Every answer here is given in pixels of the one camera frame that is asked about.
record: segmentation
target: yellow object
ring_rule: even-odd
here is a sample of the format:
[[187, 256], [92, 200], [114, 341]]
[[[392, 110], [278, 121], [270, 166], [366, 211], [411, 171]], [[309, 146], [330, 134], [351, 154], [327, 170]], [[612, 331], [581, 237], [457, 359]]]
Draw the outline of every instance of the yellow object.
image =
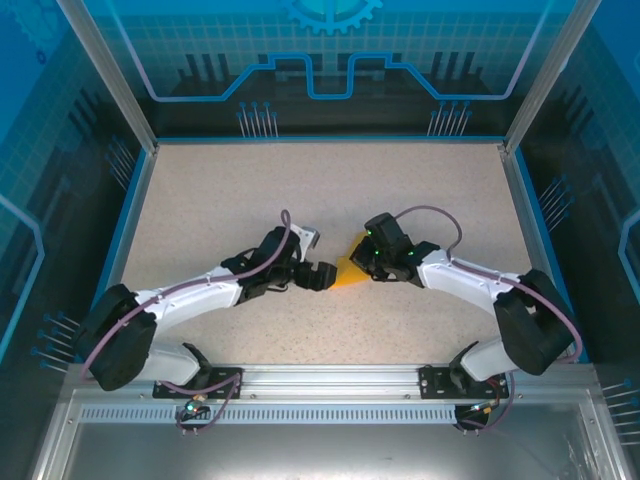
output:
[[338, 268], [338, 271], [336, 273], [336, 282], [333, 284], [331, 289], [344, 287], [346, 285], [353, 285], [354, 283], [364, 282], [365, 280], [369, 280], [371, 278], [369, 277], [369, 275], [360, 270], [351, 260], [349, 260], [349, 257], [351, 256], [353, 251], [366, 236], [366, 232], [359, 233], [349, 247], [347, 254], [344, 257], [338, 258], [338, 261], [336, 262], [336, 267]]

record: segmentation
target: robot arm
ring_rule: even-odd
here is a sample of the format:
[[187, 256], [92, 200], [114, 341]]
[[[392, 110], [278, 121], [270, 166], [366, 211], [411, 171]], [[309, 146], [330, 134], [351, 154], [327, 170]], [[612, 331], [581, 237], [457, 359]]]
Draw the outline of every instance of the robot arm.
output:
[[290, 281], [314, 291], [333, 285], [336, 275], [333, 265], [319, 262], [313, 270], [306, 260], [308, 250], [314, 248], [319, 239], [318, 232], [296, 225], [291, 225], [275, 261], [258, 273], [243, 277], [243, 273], [260, 269], [277, 252], [285, 233], [284, 227], [276, 227], [259, 247], [228, 258], [179, 285], [138, 292], [124, 285], [109, 288], [78, 328], [73, 340], [75, 351], [87, 358], [117, 321], [149, 303], [106, 343], [91, 365], [93, 376], [107, 391], [133, 380], [207, 386], [207, 378], [196, 378], [208, 362], [195, 347], [164, 343], [156, 337], [205, 312], [240, 305], [269, 290], [284, 291]]
[[461, 390], [470, 382], [516, 369], [541, 375], [571, 345], [573, 336], [567, 327], [513, 286], [519, 283], [535, 290], [571, 318], [571, 311], [544, 273], [500, 273], [452, 260], [438, 245], [414, 245], [389, 213], [369, 220], [365, 228], [368, 236], [354, 250], [351, 260], [373, 280], [404, 281], [442, 290], [496, 318], [500, 337], [476, 342], [450, 364], [451, 379]]

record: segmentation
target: speckled tabletop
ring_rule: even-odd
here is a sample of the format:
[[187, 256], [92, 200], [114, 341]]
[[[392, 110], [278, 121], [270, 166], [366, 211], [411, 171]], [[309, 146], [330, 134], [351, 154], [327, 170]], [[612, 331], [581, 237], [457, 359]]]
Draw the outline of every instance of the speckled tabletop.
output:
[[[321, 232], [308, 258], [335, 262], [369, 218], [424, 203], [461, 222], [458, 257], [530, 268], [496, 145], [163, 145], [123, 280], [137, 290], [204, 273], [257, 246], [282, 208]], [[455, 239], [435, 213], [415, 212], [401, 225], [414, 243]], [[293, 286], [164, 337], [194, 343], [215, 363], [392, 364], [448, 362], [496, 333], [493, 318], [446, 293], [366, 282], [321, 293]]]

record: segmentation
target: blue wall panel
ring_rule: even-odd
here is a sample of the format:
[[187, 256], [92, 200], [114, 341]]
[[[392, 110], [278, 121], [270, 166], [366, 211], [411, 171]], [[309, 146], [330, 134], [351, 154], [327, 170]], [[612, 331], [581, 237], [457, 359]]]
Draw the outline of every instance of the blue wall panel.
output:
[[54, 0], [0, 1], [0, 44], [0, 464], [27, 478], [71, 360], [53, 322], [91, 304], [140, 146]]
[[237, 3], [89, 2], [159, 135], [271, 135], [252, 101], [288, 135], [504, 134], [573, 7]]
[[640, 381], [640, 4], [603, 0], [522, 151], [604, 383]]

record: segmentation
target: metal enclosure frame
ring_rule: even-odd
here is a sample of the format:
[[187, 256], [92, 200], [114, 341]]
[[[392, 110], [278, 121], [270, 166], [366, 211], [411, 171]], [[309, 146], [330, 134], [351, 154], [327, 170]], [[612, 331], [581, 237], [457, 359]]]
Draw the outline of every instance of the metal enclosure frame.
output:
[[[352, 411], [406, 409], [414, 411], [445, 411], [450, 403], [443, 400], [421, 400], [417, 369], [421, 365], [380, 366], [245, 366], [242, 394], [233, 402], [232, 409], [250, 414], [242, 422], [234, 422], [235, 415], [222, 419], [222, 423], [259, 424], [260, 412], [273, 406], [282, 411], [300, 412], [317, 408], [349, 407]], [[100, 408], [112, 413], [99, 423], [172, 424], [170, 415], [145, 415], [141, 412], [157, 411], [158, 406], [170, 411], [182, 404], [176, 400], [151, 398], [152, 383], [130, 384], [115, 392], [104, 392], [96, 384], [79, 380], [80, 366], [70, 368], [53, 414], [51, 426], [33, 474], [34, 480], [63, 478], [69, 465], [70, 453], [78, 427], [82, 423], [95, 423], [85, 411]], [[555, 365], [542, 377], [522, 372], [515, 375], [517, 383], [516, 405], [574, 405], [583, 422], [583, 432], [592, 450], [592, 460], [600, 478], [630, 480], [633, 478], [617, 441], [615, 427], [609, 415], [595, 370], [591, 365]], [[136, 415], [126, 411], [135, 410]], [[300, 415], [288, 423], [303, 423]], [[453, 423], [446, 420], [423, 421], [408, 416], [404, 424]], [[336, 423], [317, 421], [314, 423]], [[337, 423], [350, 423], [339, 420]]]
[[[142, 146], [150, 153], [156, 139], [108, 50], [93, 19], [79, 0], [58, 0], [72, 28], [112, 93], [125, 118]], [[538, 231], [532, 205], [524, 186], [522, 172], [514, 152], [546, 99], [564, 62], [571, 55], [600, 0], [578, 0], [552, 51], [539, 72], [534, 85], [516, 115], [507, 144], [501, 152], [505, 174], [527, 243], [532, 264], [551, 274], [551, 264]], [[136, 195], [131, 211], [139, 212], [144, 194]], [[136, 219], [127, 220], [126, 229], [135, 229]], [[383, 408], [432, 408], [447, 411], [452, 402], [421, 400], [416, 370], [421, 365], [382, 366], [243, 366], [246, 369], [242, 395], [230, 408], [259, 411], [265, 406], [279, 405], [283, 409], [305, 409], [314, 406], [349, 405]], [[34, 479], [62, 478], [70, 460], [70, 452], [79, 424], [87, 421], [83, 411], [92, 406], [109, 408], [152, 409], [157, 406], [175, 408], [181, 402], [154, 400], [151, 384], [132, 384], [116, 392], [103, 392], [95, 384], [79, 380], [79, 366], [71, 366], [58, 404], [52, 416], [39, 458]], [[605, 479], [631, 479], [632, 471], [617, 438], [616, 430], [604, 401], [595, 370], [591, 365], [554, 365], [542, 377], [516, 373], [518, 404], [571, 404], [580, 412], [586, 439], [591, 445], [593, 460]], [[104, 423], [129, 420], [109, 418]], [[167, 423], [167, 418], [146, 423]]]

